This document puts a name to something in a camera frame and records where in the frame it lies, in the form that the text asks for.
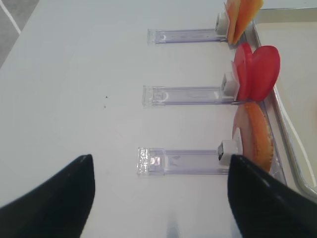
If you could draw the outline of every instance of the tomato slice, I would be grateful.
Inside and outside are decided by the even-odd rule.
[[[239,45],[233,63],[240,83],[237,100],[245,101],[250,95],[252,80],[252,50],[248,43]]]
[[[281,59],[274,46],[261,46],[253,53],[252,87],[249,98],[264,100],[273,89],[281,67]]]

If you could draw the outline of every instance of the white cable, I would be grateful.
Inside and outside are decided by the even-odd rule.
[[[3,9],[3,11],[5,12],[5,14],[8,16],[10,21],[12,22],[12,24],[13,24],[14,28],[16,29],[16,31],[18,32],[18,34],[20,35],[21,34],[21,30],[20,30],[19,26],[16,24],[15,20],[13,19],[12,15],[8,11],[8,9],[6,9],[6,7],[3,4],[2,0],[0,0],[0,6]]]
[[[304,148],[304,145],[303,145],[301,139],[299,138],[299,135],[297,134],[297,131],[296,131],[295,127],[293,126],[293,123],[292,123],[291,119],[289,118],[289,116],[288,116],[288,114],[287,114],[287,112],[286,112],[286,109],[284,108],[284,105],[283,105],[282,101],[279,100],[279,102],[280,102],[280,106],[281,106],[282,113],[283,113],[283,115],[285,116],[285,119],[287,120],[287,122],[288,122],[288,124],[289,124],[291,130],[293,131],[294,136],[295,136],[295,138],[296,138],[296,140],[297,140],[297,142],[298,142],[298,144],[299,144],[299,146],[300,146],[300,148],[301,148],[301,150],[302,150],[302,152],[303,152],[303,154],[304,154],[304,158],[305,158],[305,160],[306,160],[306,163],[307,163],[309,172],[310,172],[310,174],[311,174],[314,187],[316,187],[316,186],[317,186],[316,178],[315,178],[315,175],[314,175],[314,172],[313,172],[311,163],[310,163],[309,160],[308,160],[308,155],[307,155],[307,153],[306,153],[306,150],[305,150],[305,148]]]

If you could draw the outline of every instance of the gray floor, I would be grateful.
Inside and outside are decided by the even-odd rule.
[[[2,0],[22,31],[39,0]],[[19,37],[12,22],[0,7],[0,68]]]

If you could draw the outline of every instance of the transparent plastic stand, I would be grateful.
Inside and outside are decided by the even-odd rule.
[[[227,42],[227,38],[226,35],[217,34],[215,29],[171,31],[148,29],[148,45],[190,42]]]
[[[228,166],[220,165],[216,150],[164,150],[139,148],[140,175],[225,175]]]
[[[221,87],[143,87],[143,106],[239,104]]]

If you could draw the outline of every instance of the white table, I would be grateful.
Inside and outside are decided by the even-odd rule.
[[[83,238],[161,238],[171,220],[183,238],[234,237],[226,176],[139,178],[135,167],[139,146],[213,149],[231,138],[236,106],[141,105],[144,84],[218,84],[233,59],[225,43],[148,47],[146,37],[211,28],[222,10],[211,0],[41,0],[0,70],[0,206],[91,153]]]

